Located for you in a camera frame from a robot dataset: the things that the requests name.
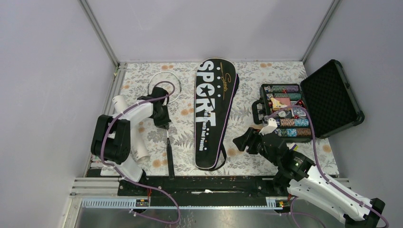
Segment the white shuttlecock tube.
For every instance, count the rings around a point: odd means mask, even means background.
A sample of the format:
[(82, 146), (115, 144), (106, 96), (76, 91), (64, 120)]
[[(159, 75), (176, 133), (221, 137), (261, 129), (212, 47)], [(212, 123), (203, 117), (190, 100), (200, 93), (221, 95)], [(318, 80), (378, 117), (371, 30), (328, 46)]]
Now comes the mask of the white shuttlecock tube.
[[(127, 102), (122, 95), (112, 98), (116, 113), (122, 113), (128, 108)], [(139, 126), (131, 124), (131, 156), (138, 163), (146, 163), (150, 160), (150, 154), (139, 132)]]

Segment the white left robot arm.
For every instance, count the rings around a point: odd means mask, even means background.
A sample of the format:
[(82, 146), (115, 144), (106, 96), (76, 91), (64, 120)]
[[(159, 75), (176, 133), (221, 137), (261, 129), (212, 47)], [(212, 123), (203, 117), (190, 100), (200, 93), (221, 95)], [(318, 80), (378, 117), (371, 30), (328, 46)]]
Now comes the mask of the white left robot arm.
[(119, 174), (130, 181), (129, 189), (135, 195), (147, 191), (143, 169), (138, 161), (148, 157), (145, 142), (139, 133), (139, 124), (150, 118), (157, 128), (168, 129), (171, 122), (167, 104), (169, 93), (161, 87), (153, 88), (151, 94), (139, 97), (128, 106), (123, 96), (112, 99), (116, 114), (101, 115), (97, 119), (91, 143), (91, 153), (104, 165), (117, 168)]

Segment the white racket black handle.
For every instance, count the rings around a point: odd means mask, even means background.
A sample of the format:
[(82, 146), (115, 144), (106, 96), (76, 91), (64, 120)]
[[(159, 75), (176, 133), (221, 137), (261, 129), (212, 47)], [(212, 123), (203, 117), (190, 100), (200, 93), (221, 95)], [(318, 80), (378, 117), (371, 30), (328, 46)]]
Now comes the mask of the white racket black handle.
[[(158, 87), (158, 85), (168, 83), (172, 86), (172, 91), (168, 92), (165, 89)], [(174, 164), (173, 164), (173, 152), (172, 145), (169, 137), (169, 123), (171, 122), (168, 113), (168, 103), (169, 97), (175, 92), (175, 85), (170, 81), (159, 81), (157, 82), (151, 91), (151, 98), (157, 99), (154, 101), (154, 114), (152, 119), (154, 120), (154, 125), (158, 128), (166, 130), (166, 155), (167, 155), (167, 165), (168, 165), (168, 177), (169, 180), (174, 180)]]

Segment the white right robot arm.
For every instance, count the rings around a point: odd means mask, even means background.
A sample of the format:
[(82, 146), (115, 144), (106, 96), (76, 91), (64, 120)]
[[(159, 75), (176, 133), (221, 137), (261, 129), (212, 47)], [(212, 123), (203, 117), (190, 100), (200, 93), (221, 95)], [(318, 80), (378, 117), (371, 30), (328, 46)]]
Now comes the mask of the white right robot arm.
[(239, 151), (259, 154), (278, 172), (273, 178), (273, 191), (287, 193), (308, 201), (332, 215), (346, 228), (375, 228), (385, 203), (363, 197), (319, 169), (319, 165), (302, 153), (290, 149), (276, 133), (260, 134), (249, 128), (233, 139)]

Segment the black racket cover bag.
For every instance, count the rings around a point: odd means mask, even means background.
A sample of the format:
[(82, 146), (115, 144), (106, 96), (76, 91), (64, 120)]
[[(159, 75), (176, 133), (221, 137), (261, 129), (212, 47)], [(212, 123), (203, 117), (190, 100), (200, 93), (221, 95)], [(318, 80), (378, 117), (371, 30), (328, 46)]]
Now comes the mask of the black racket cover bag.
[(240, 79), (235, 65), (223, 58), (200, 63), (194, 81), (194, 162), (215, 171), (226, 162), (224, 137)]

